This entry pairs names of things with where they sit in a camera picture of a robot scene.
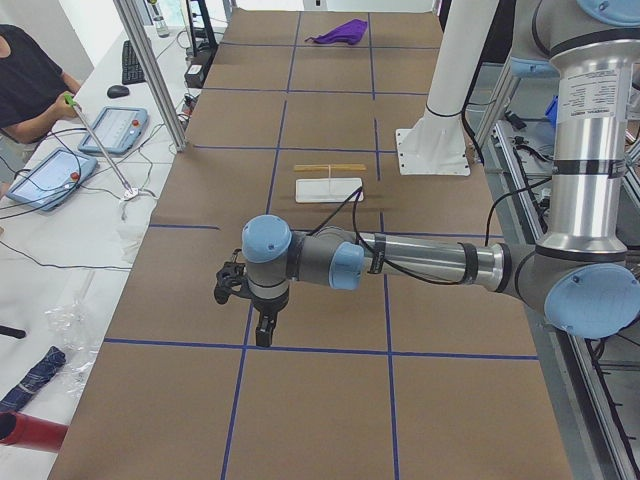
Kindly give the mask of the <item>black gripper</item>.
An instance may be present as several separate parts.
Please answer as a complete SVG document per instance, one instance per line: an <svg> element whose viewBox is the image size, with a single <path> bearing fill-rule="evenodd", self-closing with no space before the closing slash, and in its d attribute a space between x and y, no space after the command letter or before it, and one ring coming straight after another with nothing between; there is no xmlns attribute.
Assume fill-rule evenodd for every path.
<svg viewBox="0 0 640 480"><path fill-rule="evenodd" d="M260 313L255 329L255 344L258 347L270 347L272 345L275 320L278 313L287 306L288 301L288 292L284 292L275 298L265 299L255 296L252 299L254 308Z"/></svg>

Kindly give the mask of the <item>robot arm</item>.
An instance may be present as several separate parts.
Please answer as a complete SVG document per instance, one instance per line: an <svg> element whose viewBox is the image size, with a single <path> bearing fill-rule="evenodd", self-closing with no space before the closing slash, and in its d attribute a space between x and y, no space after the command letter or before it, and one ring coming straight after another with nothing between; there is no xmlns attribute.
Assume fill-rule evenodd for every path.
<svg viewBox="0 0 640 480"><path fill-rule="evenodd" d="M271 344L289 285L353 290L363 274L398 272L434 285L477 284L517 298L571 335L598 339L630 325L639 283L617 238L627 170L625 132L639 60L635 1L518 1L510 50L519 76L559 77L549 224L532 245L439 243L328 224L295 232L261 215L242 231L244 263L214 296L248 299L256 342Z"/></svg>

